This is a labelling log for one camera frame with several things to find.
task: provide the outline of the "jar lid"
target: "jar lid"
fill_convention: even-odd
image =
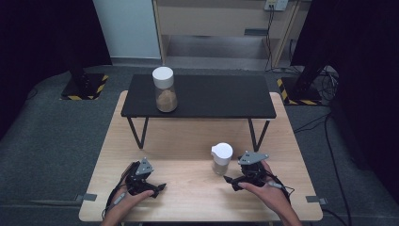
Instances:
[[[167,89],[173,85],[173,70],[169,67],[159,67],[152,72],[153,83],[159,89]]]

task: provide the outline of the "metal table leg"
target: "metal table leg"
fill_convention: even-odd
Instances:
[[[138,135],[135,129],[135,126],[133,125],[132,118],[127,118],[127,121],[130,124],[130,128],[132,129],[133,135],[135,136],[135,140],[137,143],[137,146],[139,149],[143,149],[144,147],[144,140],[146,138],[146,132],[147,132],[147,125],[149,123],[149,117],[146,117],[146,120],[144,121],[144,127],[143,127],[143,133],[141,134],[141,140],[138,139]]]
[[[266,122],[264,123],[264,127],[261,133],[261,136],[259,137],[259,141],[258,143],[256,142],[256,137],[255,137],[255,131],[253,129],[253,123],[252,123],[252,119],[248,119],[248,124],[249,124],[249,131],[250,131],[250,136],[252,138],[252,145],[253,145],[253,151],[256,153],[259,151],[259,148],[261,147],[262,141],[263,141],[263,137],[264,134],[266,133],[266,129],[267,126],[269,125],[270,120],[266,120]]]

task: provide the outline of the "wooden table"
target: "wooden table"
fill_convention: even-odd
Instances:
[[[167,183],[167,187],[156,199],[148,198],[136,206],[125,221],[279,220],[253,194],[245,190],[235,192],[211,168],[211,147],[219,142],[232,145],[233,159],[245,150],[251,151],[247,120],[152,119],[148,141],[139,150],[127,120],[120,115],[126,94],[124,91],[120,95],[88,185],[88,193],[98,197],[95,202],[83,201],[81,220],[102,220],[106,200],[120,175],[131,162],[143,157],[154,167],[147,181],[156,186]],[[322,218],[319,203],[306,200],[306,196],[315,196],[315,192],[281,98],[277,93],[270,95],[277,117],[270,123],[259,153],[268,153],[273,172],[286,186],[295,189],[291,201],[299,218],[319,220]],[[144,119],[135,119],[138,130],[143,124]],[[253,124],[260,131],[264,120],[253,120]],[[226,175],[238,177],[242,175],[240,169],[236,161],[231,161]]]

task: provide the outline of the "gray carpet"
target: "gray carpet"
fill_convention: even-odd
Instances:
[[[26,101],[18,119],[0,142],[0,225],[98,225],[81,222],[79,206],[43,206],[26,201],[69,202],[76,194],[86,192],[120,93],[128,89],[134,73],[151,73],[152,70],[111,66],[87,69],[90,73],[109,75],[104,91],[96,101],[59,100],[70,79],[68,73],[36,85],[37,94]],[[279,92],[276,80],[281,76],[280,73],[242,70],[174,69],[174,72],[188,75],[265,74],[270,91],[275,92]],[[294,129],[329,112],[326,106],[286,106],[286,110]],[[333,120],[327,123],[327,130],[353,225],[399,225],[398,204],[372,171],[357,169]],[[347,222],[324,125],[295,135],[316,194],[328,201],[323,208]],[[325,214],[321,221],[312,225],[341,223],[331,214]]]

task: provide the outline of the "hand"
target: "hand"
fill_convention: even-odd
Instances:
[[[125,193],[123,199],[106,212],[105,218],[101,224],[102,226],[118,225],[118,223],[121,222],[126,217],[127,214],[129,214],[130,210],[133,207],[135,207],[141,201],[153,195],[152,190],[146,190],[137,195],[132,196],[127,191],[126,176],[123,178],[123,182],[120,185],[120,189],[112,198],[111,203],[113,203],[123,193]]]
[[[265,170],[273,174],[266,161],[262,160],[262,165]],[[250,183],[239,183],[238,185],[243,189],[252,192],[260,200],[262,200],[267,207],[269,207],[279,216],[283,225],[302,225],[296,212],[294,211],[291,204],[287,201],[282,191],[279,188],[270,186],[268,184],[268,182],[270,181],[274,182],[273,179],[270,177],[266,177],[263,179],[266,181],[266,183],[262,187],[255,186]]]

